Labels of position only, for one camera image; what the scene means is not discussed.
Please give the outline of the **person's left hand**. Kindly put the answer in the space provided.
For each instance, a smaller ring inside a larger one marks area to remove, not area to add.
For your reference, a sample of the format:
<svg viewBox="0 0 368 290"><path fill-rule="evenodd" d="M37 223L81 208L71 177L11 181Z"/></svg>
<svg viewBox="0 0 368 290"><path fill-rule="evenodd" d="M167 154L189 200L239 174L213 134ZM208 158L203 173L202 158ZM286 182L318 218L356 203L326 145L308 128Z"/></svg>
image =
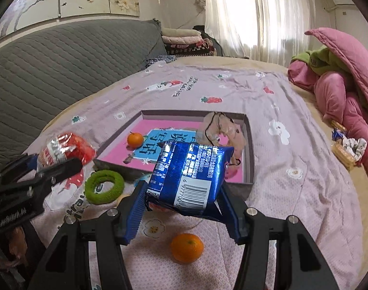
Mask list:
<svg viewBox="0 0 368 290"><path fill-rule="evenodd" d="M7 242L9 247L9 252L15 257L14 260L9 261L8 259L2 259L0 256L0 270L8 270L23 264L28 265L26 252L27 243L25 240L25 233L21 226L14 228L7 234Z"/></svg>

